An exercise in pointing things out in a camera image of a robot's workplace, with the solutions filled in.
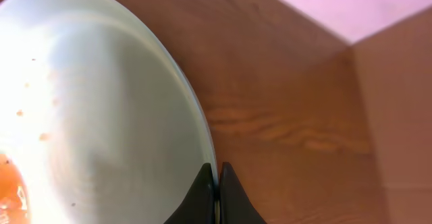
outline food crumb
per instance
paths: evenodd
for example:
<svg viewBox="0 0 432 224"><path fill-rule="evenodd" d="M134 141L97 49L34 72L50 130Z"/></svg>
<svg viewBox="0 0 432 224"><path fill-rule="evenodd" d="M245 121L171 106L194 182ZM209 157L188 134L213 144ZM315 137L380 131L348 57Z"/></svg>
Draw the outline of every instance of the food crumb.
<svg viewBox="0 0 432 224"><path fill-rule="evenodd" d="M48 140L49 139L49 134L47 133L42 133L39 136L39 140Z"/></svg>

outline pink wall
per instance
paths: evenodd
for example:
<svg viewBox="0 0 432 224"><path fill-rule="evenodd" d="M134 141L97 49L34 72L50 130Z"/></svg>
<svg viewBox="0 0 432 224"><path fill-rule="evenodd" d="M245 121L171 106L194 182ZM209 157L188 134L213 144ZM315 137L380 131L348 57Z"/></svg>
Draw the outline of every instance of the pink wall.
<svg viewBox="0 0 432 224"><path fill-rule="evenodd" d="M349 43L432 4L432 0L282 0Z"/></svg>

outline food residue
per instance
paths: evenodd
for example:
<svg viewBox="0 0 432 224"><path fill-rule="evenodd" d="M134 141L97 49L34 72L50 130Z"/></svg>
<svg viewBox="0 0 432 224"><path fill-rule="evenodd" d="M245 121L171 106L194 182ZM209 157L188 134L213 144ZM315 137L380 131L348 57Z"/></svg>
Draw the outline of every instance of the food residue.
<svg viewBox="0 0 432 224"><path fill-rule="evenodd" d="M49 139L49 134L48 133L42 133L39 136L39 140L48 140Z"/></svg>
<svg viewBox="0 0 432 224"><path fill-rule="evenodd" d="M9 163L0 154L0 162ZM14 164L0 165L0 224L30 224L27 192Z"/></svg>

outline wooden table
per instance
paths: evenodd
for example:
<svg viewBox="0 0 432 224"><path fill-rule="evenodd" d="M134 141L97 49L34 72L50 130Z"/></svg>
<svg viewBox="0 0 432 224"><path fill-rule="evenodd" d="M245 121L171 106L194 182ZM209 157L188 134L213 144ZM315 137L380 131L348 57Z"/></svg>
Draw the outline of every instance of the wooden table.
<svg viewBox="0 0 432 224"><path fill-rule="evenodd" d="M278 0L117 0L161 40L268 223L387 223L351 50Z"/></svg>

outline plate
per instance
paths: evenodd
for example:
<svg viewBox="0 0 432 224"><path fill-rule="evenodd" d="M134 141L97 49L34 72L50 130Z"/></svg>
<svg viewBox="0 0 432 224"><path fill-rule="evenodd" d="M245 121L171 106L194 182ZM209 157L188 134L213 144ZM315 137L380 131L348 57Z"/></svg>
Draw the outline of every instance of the plate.
<svg viewBox="0 0 432 224"><path fill-rule="evenodd" d="M114 0L0 5L0 150L33 223L163 223L203 163L205 117L155 35Z"/></svg>

